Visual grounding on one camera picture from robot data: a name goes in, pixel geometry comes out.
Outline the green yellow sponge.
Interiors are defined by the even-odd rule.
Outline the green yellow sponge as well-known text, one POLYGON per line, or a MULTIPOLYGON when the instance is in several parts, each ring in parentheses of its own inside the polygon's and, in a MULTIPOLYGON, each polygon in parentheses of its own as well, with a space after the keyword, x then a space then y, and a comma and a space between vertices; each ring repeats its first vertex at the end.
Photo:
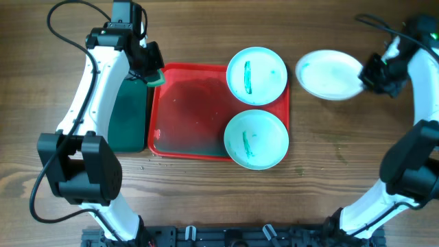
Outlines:
POLYGON ((161 86, 166 82, 164 73, 161 69, 159 69, 156 73, 145 77, 145 81, 147 82, 148 87, 161 86))

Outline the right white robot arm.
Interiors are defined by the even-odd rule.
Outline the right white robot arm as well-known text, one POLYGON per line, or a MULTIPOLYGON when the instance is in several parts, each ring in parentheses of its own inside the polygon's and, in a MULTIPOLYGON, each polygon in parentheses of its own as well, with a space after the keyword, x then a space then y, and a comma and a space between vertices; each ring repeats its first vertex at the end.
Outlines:
POLYGON ((398 32, 371 14, 355 20, 389 33, 384 55, 373 54, 359 74, 367 90, 396 97, 412 83, 414 126, 385 154, 379 180, 358 201, 327 219, 322 234, 334 246, 361 246, 398 213, 438 199, 438 21, 419 14, 398 32))

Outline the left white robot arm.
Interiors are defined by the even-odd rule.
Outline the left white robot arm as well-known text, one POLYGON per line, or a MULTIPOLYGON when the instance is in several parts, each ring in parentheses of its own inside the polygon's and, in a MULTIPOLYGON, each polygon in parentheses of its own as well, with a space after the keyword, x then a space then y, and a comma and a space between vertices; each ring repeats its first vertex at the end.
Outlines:
POLYGON ((133 1, 115 1, 102 27, 81 46, 86 64, 80 85, 54 133, 43 133, 37 151, 52 193, 79 206, 100 225, 107 246, 153 246, 154 238, 121 194, 122 168, 107 138, 117 94, 128 77, 148 87, 164 83, 163 57, 147 41, 147 14, 133 1))

